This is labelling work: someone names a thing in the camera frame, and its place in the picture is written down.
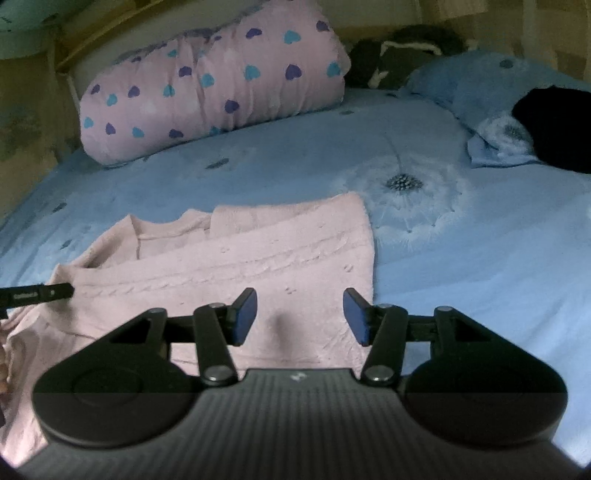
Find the purple heart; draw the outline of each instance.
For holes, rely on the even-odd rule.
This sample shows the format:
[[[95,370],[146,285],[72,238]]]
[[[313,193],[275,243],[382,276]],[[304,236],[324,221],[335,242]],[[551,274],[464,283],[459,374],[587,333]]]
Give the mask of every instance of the purple heart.
[[[298,79],[301,77],[301,70],[297,65],[293,65],[292,63],[285,69],[285,78],[287,80]]]
[[[180,67],[178,70],[178,76],[181,78],[191,74],[193,74],[193,69],[191,67]]]
[[[179,130],[175,130],[175,129],[172,129],[170,132],[168,132],[168,136],[170,138],[183,138],[184,137],[183,132],[180,132]]]
[[[224,109],[226,110],[226,113],[234,113],[239,108],[240,108],[240,103],[238,103],[234,100],[227,100],[226,106],[224,107]]]
[[[128,98],[133,98],[133,97],[137,97],[139,96],[139,87],[133,85],[133,87],[131,87],[129,89],[129,92],[127,92],[127,97]]]
[[[328,32],[330,29],[326,22],[318,20],[318,22],[316,23],[316,30],[318,30],[319,32]]]
[[[246,37],[250,40],[251,38],[258,37],[262,35],[262,30],[259,28],[251,28],[248,32],[246,32]]]

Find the black cloth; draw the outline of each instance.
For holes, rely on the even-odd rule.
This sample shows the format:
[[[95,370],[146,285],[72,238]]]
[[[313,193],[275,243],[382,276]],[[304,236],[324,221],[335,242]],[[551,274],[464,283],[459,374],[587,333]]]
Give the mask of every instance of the black cloth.
[[[517,102],[512,115],[532,136],[541,161],[591,173],[591,93],[536,88]]]

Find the cable knit pattern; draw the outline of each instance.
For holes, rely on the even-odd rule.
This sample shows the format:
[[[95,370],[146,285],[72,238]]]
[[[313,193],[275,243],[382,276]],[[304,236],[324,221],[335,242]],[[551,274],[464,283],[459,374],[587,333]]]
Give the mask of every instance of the cable knit pattern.
[[[373,296],[374,240],[365,207],[354,193],[298,205],[188,210],[166,224],[128,215],[49,284],[71,282],[60,300],[14,311],[3,326],[10,393],[2,456],[21,464],[44,445],[31,392],[47,368],[152,307],[169,316],[231,303],[257,290],[257,319],[243,347],[230,347],[247,368],[360,370],[366,350],[353,338],[342,294]],[[172,360],[198,373],[194,345],[173,345]]]

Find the black object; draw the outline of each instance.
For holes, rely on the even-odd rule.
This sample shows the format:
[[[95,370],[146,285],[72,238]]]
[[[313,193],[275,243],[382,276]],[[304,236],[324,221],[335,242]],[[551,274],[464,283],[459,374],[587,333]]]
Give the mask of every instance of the black object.
[[[7,309],[70,299],[73,295],[74,287],[69,283],[0,288],[0,319],[8,318]]]
[[[552,86],[535,88],[512,115],[534,140],[537,157],[553,167],[591,173],[591,93]]]
[[[229,307],[190,317],[151,309],[49,369],[33,392],[49,445],[18,472],[28,480],[581,473],[549,441],[566,408],[559,375],[457,310],[412,316],[349,288],[345,318],[371,346],[359,380],[349,369],[250,369],[238,381],[226,345],[246,339],[256,304],[247,289]],[[177,342],[196,343],[200,377],[167,362]],[[431,345],[409,377],[406,342]]]

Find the rolled pink blanket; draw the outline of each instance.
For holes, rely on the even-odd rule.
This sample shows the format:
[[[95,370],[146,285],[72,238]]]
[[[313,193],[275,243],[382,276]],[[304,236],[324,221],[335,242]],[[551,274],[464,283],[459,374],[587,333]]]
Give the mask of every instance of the rolled pink blanket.
[[[338,105],[350,61],[314,0],[268,0],[106,69],[80,101],[82,143],[108,165]]]

